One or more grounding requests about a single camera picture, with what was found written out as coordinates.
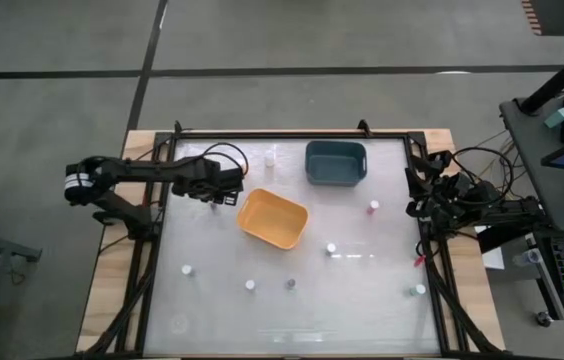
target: gray floor tile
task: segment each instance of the gray floor tile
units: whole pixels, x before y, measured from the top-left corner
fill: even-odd
[[[0,0],[0,71],[139,69],[157,0]]]
[[[519,0],[180,0],[155,68],[562,63]]]
[[[119,156],[134,90],[134,80],[0,81],[0,236],[43,249],[23,284],[1,281],[0,359],[74,350],[102,227],[93,208],[64,200],[64,167]]]

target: white cylinder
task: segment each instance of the white cylinder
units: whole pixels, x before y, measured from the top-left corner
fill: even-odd
[[[422,284],[417,284],[411,288],[411,295],[420,296],[426,294],[426,287]]]
[[[275,151],[269,150],[264,154],[264,164],[266,167],[275,165]]]
[[[183,265],[182,266],[182,274],[184,275],[193,275],[193,268],[191,267],[191,265]]]
[[[247,280],[246,283],[244,283],[244,287],[245,287],[247,290],[253,290],[253,289],[255,289],[255,281],[253,281],[253,280]]]
[[[329,254],[329,255],[333,255],[337,249],[338,248],[337,248],[337,246],[335,246],[335,244],[329,243],[326,246],[326,253]]]
[[[513,257],[513,263],[520,267],[539,264],[541,262],[542,262],[542,254],[540,254],[540,250],[538,249],[529,249]]]
[[[366,212],[367,212],[368,214],[373,214],[373,213],[375,212],[375,210],[377,210],[377,209],[379,209],[379,208],[380,208],[380,202],[377,201],[377,200],[372,200],[372,201],[369,203],[369,207],[366,209]]]

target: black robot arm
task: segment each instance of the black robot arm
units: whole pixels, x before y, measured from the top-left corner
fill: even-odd
[[[204,154],[177,161],[122,160],[93,156],[66,167],[64,197],[71,205],[94,204],[104,211],[93,217],[110,225],[122,220],[130,239],[151,240],[157,235],[148,204],[132,205],[111,188],[121,182],[171,183],[174,195],[235,206],[243,190],[240,167],[222,170],[217,161]]]

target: orange plastic basket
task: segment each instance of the orange plastic basket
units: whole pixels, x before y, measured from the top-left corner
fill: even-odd
[[[238,213],[238,226],[280,249],[292,249],[309,220],[309,212],[264,189],[255,189]]]

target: dark teal plastic basket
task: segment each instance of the dark teal plastic basket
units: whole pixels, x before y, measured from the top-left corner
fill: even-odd
[[[354,142],[311,141],[304,167],[313,185],[355,186],[366,176],[366,150]]]

